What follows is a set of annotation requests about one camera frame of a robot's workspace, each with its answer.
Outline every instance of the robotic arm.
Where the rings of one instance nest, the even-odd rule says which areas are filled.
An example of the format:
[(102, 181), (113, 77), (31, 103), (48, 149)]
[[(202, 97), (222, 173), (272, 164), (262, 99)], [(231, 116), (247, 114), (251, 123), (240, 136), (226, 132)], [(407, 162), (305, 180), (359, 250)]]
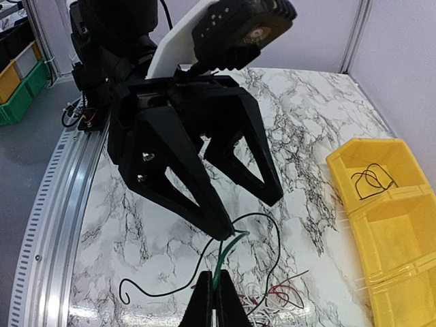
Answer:
[[(201, 0), (159, 46), (157, 0), (78, 0), (70, 5), (74, 66), (87, 99), (79, 129), (101, 129), (126, 185), (217, 240), (234, 228), (199, 158), (272, 206), (283, 197), (257, 101), (214, 69), (242, 69), (292, 26), (288, 0)], [(192, 63), (184, 72), (180, 64)], [(235, 157), (245, 137), (263, 181)], [(195, 201), (175, 189), (170, 168)]]

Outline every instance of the metal track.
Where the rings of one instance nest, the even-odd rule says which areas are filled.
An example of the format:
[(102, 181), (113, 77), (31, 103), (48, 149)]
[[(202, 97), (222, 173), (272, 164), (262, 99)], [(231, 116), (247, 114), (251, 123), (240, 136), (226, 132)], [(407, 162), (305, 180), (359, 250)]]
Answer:
[(29, 218), (12, 290), (9, 326), (66, 326), (76, 248), (106, 132), (66, 129)]
[(363, 32), (365, 26), (367, 25), (369, 14), (373, 7), (373, 0), (362, 0), (358, 12), (356, 14), (356, 19), (354, 21), (354, 26), (352, 29), (352, 34), (349, 37), (347, 48), (345, 49), (345, 54), (342, 60), (339, 73), (348, 74), (349, 70), (353, 64), (354, 58), (356, 57), (357, 50), (359, 48), (360, 41), (362, 40)]

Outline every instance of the screw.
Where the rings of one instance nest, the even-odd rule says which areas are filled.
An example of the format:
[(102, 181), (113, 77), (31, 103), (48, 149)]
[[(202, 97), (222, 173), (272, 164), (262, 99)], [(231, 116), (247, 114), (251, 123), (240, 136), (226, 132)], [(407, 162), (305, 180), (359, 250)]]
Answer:
[(147, 179), (147, 176), (145, 176), (145, 175), (138, 175), (137, 179), (138, 179), (139, 183), (143, 183)]
[(154, 158), (155, 158), (154, 153), (143, 153), (142, 154), (142, 160), (144, 160), (145, 162), (149, 162), (149, 161), (153, 160)]

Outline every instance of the white wall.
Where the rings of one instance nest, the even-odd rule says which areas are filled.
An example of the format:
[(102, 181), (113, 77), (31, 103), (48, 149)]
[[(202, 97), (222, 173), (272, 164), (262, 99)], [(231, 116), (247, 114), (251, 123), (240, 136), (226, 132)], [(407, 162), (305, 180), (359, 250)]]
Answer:
[[(294, 26), (265, 48), (251, 66), (338, 72), (360, 0), (290, 0), (298, 18)], [(181, 19), (197, 0), (166, 0), (173, 22)], [(154, 32), (160, 40), (168, 31), (159, 7), (159, 26)]]
[(351, 75), (436, 189), (436, 1), (375, 0)]
[[(352, 30), (361, 0), (291, 0), (298, 18), (294, 27), (271, 44), (253, 66), (285, 67), (337, 72)], [(29, 0), (38, 7), (42, 29), (61, 73), (71, 70), (74, 50), (65, 31), (69, 18), (65, 0)], [(197, 0), (166, 0), (173, 22), (177, 22)], [(159, 26), (153, 33), (158, 42), (168, 31), (164, 11), (159, 4)]]

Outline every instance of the gray floor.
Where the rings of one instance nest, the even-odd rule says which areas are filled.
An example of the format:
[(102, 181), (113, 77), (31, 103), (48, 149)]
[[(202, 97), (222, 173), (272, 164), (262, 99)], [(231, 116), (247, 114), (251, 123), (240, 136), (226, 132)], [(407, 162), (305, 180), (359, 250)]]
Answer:
[(0, 127), (0, 326), (7, 326), (16, 263), (27, 220), (62, 132), (62, 108), (79, 92), (73, 82), (44, 89), (18, 125)]

